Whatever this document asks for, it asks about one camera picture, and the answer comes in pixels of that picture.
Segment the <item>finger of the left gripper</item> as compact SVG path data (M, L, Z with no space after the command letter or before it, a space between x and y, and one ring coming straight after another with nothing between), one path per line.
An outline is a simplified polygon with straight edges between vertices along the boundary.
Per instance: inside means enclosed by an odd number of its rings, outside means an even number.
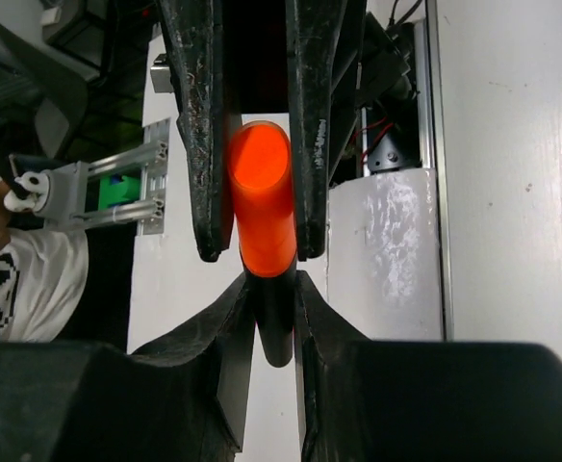
M186 149L192 227L201 260L213 263L229 247L233 212L225 151L232 110L220 1L158 3L170 79Z
M329 181L356 123L364 1L287 1L294 218L300 261L325 250Z

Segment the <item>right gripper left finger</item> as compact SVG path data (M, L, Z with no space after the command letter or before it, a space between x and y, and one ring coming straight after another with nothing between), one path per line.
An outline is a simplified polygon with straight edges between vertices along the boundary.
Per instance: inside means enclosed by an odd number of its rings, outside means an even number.
M168 379L146 461L232 461L243 449L255 319L244 276L207 308L133 352Z

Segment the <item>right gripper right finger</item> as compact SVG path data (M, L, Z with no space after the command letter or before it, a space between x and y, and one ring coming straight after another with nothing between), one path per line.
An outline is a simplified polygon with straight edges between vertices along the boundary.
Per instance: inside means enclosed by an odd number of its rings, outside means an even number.
M365 336L296 275L294 353L304 461L432 461L423 414L432 342Z

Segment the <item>orange highlighter marker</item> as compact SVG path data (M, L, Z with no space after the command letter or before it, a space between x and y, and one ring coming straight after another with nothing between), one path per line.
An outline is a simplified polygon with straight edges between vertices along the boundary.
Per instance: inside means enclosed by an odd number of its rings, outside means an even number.
M296 259L281 274L257 276L244 269L246 305L252 310L268 363L285 367L293 358Z

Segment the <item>orange highlighter cap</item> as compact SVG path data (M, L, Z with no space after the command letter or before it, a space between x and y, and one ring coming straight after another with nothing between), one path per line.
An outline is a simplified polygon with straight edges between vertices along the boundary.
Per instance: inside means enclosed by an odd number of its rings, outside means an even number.
M290 141L269 121L245 124L227 154L243 263L254 275L285 272L296 255Z

